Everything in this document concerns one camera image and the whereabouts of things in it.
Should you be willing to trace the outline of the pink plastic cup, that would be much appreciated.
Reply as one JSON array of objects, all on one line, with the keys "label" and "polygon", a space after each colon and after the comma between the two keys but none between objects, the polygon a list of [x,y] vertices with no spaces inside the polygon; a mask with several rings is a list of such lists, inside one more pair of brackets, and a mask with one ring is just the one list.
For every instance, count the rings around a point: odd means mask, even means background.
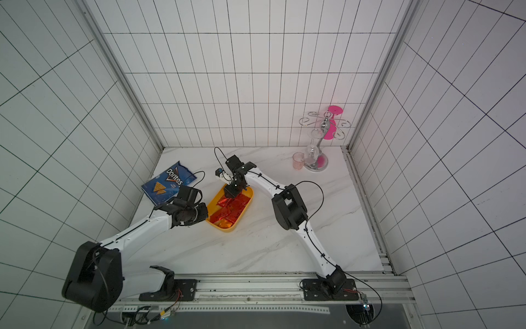
[{"label": "pink plastic cup", "polygon": [[295,170],[301,170],[305,164],[305,155],[303,152],[295,152],[293,154],[293,168]]}]

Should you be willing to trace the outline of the chrome glass holder stand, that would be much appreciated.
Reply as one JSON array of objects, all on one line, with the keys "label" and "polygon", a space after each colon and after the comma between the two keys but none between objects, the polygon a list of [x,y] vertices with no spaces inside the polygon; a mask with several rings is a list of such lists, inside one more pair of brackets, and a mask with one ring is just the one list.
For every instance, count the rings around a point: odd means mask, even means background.
[{"label": "chrome glass holder stand", "polygon": [[323,171],[327,168],[329,160],[323,153],[323,141],[342,141],[345,139],[344,129],[351,127],[351,123],[342,119],[343,108],[329,106],[325,112],[309,112],[299,120],[301,127],[311,127],[311,144],[305,148],[304,167],[312,172]]}]

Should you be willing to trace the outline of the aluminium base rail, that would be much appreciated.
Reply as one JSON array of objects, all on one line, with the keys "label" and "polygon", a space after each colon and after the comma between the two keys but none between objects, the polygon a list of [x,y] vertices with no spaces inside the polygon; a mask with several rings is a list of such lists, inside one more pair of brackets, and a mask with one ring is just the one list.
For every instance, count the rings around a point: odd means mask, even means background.
[{"label": "aluminium base rail", "polygon": [[174,311],[302,311],[327,313],[332,304],[364,306],[376,313],[391,304],[411,307],[416,299],[403,276],[367,272],[348,278],[332,297],[322,293],[314,274],[192,274],[175,276],[176,291],[169,299],[155,301],[152,294],[122,297],[111,313],[154,315],[167,307]]}]

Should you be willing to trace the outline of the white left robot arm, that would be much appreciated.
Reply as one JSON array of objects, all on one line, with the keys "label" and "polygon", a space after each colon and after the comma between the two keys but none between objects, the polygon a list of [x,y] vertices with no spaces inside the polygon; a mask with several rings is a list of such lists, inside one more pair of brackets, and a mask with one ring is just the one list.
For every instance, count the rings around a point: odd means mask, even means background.
[{"label": "white left robot arm", "polygon": [[159,235],[207,219],[203,193],[181,186],[177,195],[153,207],[150,215],[115,236],[79,246],[62,287],[62,297],[94,312],[108,311],[115,302],[138,296],[164,302],[180,296],[174,271],[161,265],[125,272],[127,261]]}]

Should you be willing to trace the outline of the blue Doritos chip bag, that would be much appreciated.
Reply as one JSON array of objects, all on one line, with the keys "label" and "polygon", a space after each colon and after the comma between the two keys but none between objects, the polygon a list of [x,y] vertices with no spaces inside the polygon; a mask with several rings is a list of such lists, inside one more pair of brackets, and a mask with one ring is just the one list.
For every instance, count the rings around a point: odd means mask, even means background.
[{"label": "blue Doritos chip bag", "polygon": [[141,189],[157,206],[176,196],[181,186],[188,186],[196,179],[196,175],[178,161],[144,183]]}]

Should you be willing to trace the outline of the red tea bag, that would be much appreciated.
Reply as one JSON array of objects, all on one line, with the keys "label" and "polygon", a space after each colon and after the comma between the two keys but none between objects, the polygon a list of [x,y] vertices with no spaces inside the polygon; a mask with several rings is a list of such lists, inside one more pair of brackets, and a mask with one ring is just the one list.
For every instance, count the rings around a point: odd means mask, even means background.
[{"label": "red tea bag", "polygon": [[229,206],[231,206],[231,204],[235,201],[234,198],[228,198],[226,196],[222,196],[220,198],[220,200],[217,202],[217,206],[221,207],[221,208],[227,208]]},{"label": "red tea bag", "polygon": [[210,222],[212,224],[214,224],[214,222],[217,222],[218,220],[220,219],[228,219],[228,213],[227,212],[215,212],[211,217],[210,217]]},{"label": "red tea bag", "polygon": [[242,212],[239,212],[239,211],[233,211],[230,207],[227,207],[227,208],[222,208],[221,211],[223,212],[227,212],[229,215],[228,215],[228,220],[230,221],[233,221],[233,222],[237,222],[238,221],[238,218],[242,215],[243,211]]},{"label": "red tea bag", "polygon": [[233,211],[242,212],[251,202],[251,197],[244,194],[238,195],[236,198],[232,199],[229,206]]}]

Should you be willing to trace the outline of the clear hanging wine glass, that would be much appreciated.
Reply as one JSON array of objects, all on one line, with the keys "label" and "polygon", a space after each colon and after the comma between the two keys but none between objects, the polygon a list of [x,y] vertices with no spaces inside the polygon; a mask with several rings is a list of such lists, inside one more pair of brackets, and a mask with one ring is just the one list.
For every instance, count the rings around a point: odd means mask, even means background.
[{"label": "clear hanging wine glass", "polygon": [[313,129],[310,138],[310,144],[305,148],[305,164],[307,165],[313,165],[318,160],[321,153],[318,143],[323,138],[323,131],[320,128]]}]

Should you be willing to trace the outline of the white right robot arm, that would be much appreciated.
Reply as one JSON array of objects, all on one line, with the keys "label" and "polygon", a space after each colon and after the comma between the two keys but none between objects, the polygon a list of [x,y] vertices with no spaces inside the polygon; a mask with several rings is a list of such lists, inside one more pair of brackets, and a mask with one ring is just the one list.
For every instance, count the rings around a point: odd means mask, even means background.
[{"label": "white right robot arm", "polygon": [[271,200],[278,224],[299,237],[316,265],[319,292],[328,299],[334,299],[343,289],[347,275],[340,266],[331,261],[312,230],[307,206],[297,186],[282,185],[264,175],[252,162],[244,163],[235,155],[229,157],[225,164],[231,172],[230,175],[224,170],[216,170],[218,178],[226,183],[223,188],[225,196],[232,199],[249,187],[263,192]]}]

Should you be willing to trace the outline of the yellow plastic storage box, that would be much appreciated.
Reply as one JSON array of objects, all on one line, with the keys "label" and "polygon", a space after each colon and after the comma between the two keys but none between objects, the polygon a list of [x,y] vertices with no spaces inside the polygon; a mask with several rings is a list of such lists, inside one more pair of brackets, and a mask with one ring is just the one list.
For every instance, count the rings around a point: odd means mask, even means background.
[{"label": "yellow plastic storage box", "polygon": [[253,189],[247,187],[235,198],[227,198],[224,185],[208,204],[208,218],[205,220],[212,227],[222,232],[231,232],[241,222],[242,216],[253,200]]}]

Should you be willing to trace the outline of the orange tea bag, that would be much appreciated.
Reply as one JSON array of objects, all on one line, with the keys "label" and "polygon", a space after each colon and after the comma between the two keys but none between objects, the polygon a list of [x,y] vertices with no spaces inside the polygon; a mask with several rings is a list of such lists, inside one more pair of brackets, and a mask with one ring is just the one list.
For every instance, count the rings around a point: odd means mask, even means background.
[{"label": "orange tea bag", "polygon": [[234,227],[236,222],[230,221],[228,219],[220,219],[217,222],[214,222],[214,225],[221,230],[229,230]]}]

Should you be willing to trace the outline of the pink hanging wine glass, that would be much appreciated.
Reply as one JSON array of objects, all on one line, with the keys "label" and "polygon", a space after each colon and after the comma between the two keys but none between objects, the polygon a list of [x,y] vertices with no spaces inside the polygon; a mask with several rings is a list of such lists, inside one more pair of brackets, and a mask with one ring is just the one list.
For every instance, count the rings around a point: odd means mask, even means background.
[{"label": "pink hanging wine glass", "polygon": [[342,115],[344,110],[339,106],[329,106],[325,116],[329,119],[327,127],[327,133],[324,136],[325,140],[332,140],[334,139],[334,134],[337,132],[337,123],[335,120],[335,116]]}]

